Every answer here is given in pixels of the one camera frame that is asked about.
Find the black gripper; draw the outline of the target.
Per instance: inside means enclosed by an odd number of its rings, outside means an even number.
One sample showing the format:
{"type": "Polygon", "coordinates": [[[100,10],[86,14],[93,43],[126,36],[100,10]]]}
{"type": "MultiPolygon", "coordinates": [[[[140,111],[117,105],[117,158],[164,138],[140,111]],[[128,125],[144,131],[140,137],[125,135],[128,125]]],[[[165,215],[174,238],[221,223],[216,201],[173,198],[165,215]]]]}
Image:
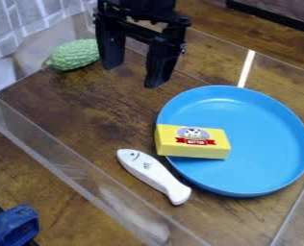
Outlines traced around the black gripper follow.
{"type": "Polygon", "coordinates": [[[176,11],[177,0],[97,0],[96,37],[104,67],[122,65],[125,41],[149,43],[145,87],[156,88],[172,78],[186,51],[190,20],[176,11]]]}

